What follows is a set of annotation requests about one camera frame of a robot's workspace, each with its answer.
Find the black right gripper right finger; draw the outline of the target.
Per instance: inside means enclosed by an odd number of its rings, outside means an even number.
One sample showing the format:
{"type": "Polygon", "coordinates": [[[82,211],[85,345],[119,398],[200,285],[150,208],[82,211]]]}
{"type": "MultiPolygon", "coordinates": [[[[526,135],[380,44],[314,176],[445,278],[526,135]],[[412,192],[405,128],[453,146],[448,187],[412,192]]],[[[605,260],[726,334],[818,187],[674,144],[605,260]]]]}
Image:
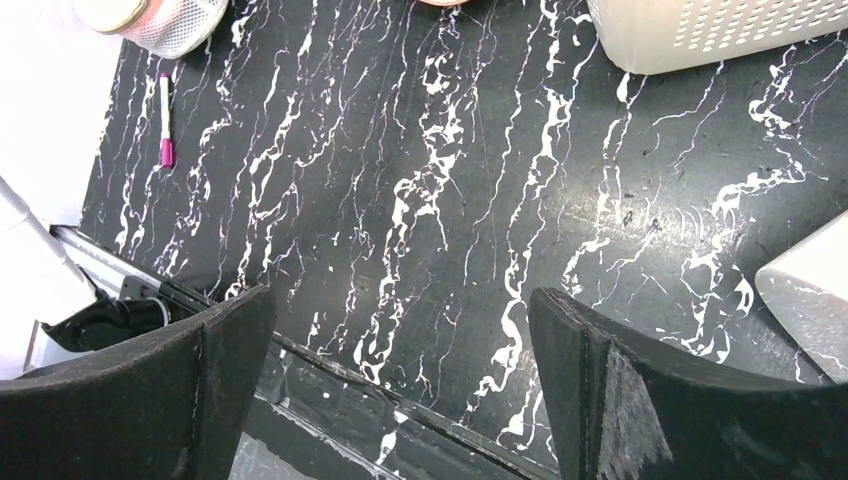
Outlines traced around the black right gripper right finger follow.
{"type": "Polygon", "coordinates": [[[720,365],[554,288],[528,324],[564,479],[843,479],[847,388],[720,365]]]}

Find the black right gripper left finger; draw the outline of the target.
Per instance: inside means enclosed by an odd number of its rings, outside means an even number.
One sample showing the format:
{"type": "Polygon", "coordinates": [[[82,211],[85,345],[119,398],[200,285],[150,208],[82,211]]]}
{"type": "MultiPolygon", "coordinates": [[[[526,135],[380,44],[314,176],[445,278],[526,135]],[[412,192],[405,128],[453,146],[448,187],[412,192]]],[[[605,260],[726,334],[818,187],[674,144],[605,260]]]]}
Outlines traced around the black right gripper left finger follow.
{"type": "Polygon", "coordinates": [[[1,385],[5,479],[225,479],[275,324],[266,287],[1,385]]]}

